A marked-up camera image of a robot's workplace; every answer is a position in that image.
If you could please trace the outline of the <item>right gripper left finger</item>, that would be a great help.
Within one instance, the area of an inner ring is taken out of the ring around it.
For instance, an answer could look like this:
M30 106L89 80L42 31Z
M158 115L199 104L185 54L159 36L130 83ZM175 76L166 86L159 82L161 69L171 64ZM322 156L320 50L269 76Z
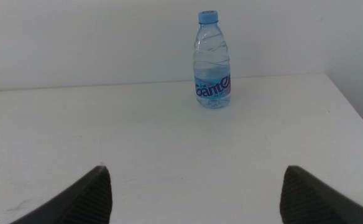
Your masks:
M96 166L57 196L13 224L108 224L113 207L111 178Z

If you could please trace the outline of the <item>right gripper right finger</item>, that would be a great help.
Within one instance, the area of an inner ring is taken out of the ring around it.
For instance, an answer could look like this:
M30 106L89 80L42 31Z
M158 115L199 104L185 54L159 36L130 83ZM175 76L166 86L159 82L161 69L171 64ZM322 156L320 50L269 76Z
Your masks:
M288 166L280 197L284 223L363 223L363 206L299 166Z

